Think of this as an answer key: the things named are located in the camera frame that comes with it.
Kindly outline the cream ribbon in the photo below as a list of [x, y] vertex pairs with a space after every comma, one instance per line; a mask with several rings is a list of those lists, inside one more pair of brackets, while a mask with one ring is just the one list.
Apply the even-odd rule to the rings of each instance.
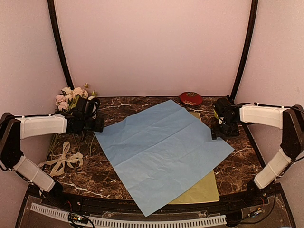
[[80, 168], [84, 164], [83, 154], [77, 152], [67, 158], [67, 153], [69, 152], [70, 147], [71, 147], [70, 142], [64, 142], [62, 154], [59, 156], [59, 158], [42, 162], [38, 165], [38, 167], [42, 168], [44, 165], [49, 165], [49, 166], [53, 165], [53, 168], [49, 174], [51, 177], [60, 176], [64, 174], [65, 165], [67, 165], [71, 169]]

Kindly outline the light blue wrapping paper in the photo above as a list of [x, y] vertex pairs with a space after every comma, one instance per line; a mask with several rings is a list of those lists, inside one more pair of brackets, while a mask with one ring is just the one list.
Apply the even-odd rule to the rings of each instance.
[[200, 119], [173, 100], [107, 126], [95, 136], [144, 216], [161, 209], [232, 152]]

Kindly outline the pink rose stem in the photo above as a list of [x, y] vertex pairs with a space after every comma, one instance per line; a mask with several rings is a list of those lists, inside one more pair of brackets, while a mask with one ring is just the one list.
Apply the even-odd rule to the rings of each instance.
[[70, 108], [70, 102], [72, 100], [71, 94], [67, 95], [57, 95], [56, 96], [56, 106], [59, 111], [68, 111]]

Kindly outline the cream rose stem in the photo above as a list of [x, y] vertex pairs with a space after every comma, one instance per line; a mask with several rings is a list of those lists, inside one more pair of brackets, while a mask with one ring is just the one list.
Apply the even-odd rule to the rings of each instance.
[[91, 91], [91, 93], [89, 93], [88, 89], [89, 89], [89, 84], [85, 83], [83, 87], [75, 87], [74, 89], [71, 89], [70, 87], [64, 87], [61, 89], [61, 94], [68, 101], [72, 101], [77, 96], [89, 100], [97, 97], [96, 92], [94, 90]]

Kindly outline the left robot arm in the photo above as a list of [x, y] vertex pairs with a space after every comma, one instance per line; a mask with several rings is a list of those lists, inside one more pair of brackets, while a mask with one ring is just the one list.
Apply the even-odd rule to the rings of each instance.
[[62, 193], [62, 185], [24, 154], [23, 144], [32, 143], [35, 139], [49, 142], [56, 134], [101, 133], [103, 128], [104, 119], [98, 115], [84, 118], [62, 114], [15, 116], [6, 112], [0, 118], [0, 167], [3, 171], [15, 171], [39, 187], [55, 206], [63, 207], [67, 196]]

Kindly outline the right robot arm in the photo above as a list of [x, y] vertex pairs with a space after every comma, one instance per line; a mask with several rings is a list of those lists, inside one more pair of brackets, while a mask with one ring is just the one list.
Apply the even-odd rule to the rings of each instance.
[[253, 206], [261, 198], [261, 191], [296, 162], [303, 159], [304, 152], [304, 109], [301, 105], [269, 105], [261, 103], [235, 104], [230, 97], [216, 100], [212, 105], [217, 123], [211, 128], [212, 139], [239, 136], [239, 125], [252, 126], [254, 136], [258, 130], [265, 130], [258, 137], [263, 149], [277, 149], [266, 156], [265, 167], [247, 184], [242, 201]]

